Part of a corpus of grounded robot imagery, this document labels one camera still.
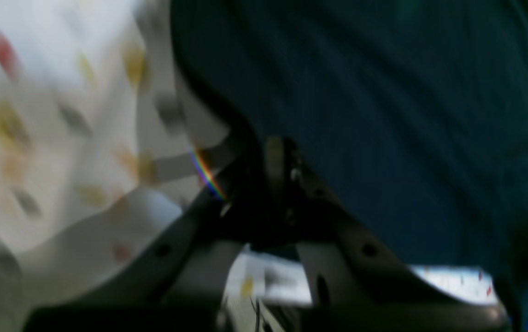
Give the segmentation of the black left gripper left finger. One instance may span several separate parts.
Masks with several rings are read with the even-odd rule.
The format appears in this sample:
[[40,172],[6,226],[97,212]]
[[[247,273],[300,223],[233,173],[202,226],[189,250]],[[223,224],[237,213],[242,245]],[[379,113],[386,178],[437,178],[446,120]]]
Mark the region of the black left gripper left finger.
[[35,310],[25,332],[236,332],[224,288],[250,232],[234,216],[255,179],[244,153],[217,174],[130,266],[66,304]]

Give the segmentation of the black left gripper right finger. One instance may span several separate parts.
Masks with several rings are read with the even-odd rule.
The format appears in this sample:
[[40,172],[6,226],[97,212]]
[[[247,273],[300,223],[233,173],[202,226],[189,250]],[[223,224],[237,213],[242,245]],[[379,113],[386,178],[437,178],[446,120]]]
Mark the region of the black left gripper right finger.
[[509,332],[498,305],[456,300],[419,278],[351,217],[289,140],[264,145],[278,239],[293,244],[312,307],[302,332]]

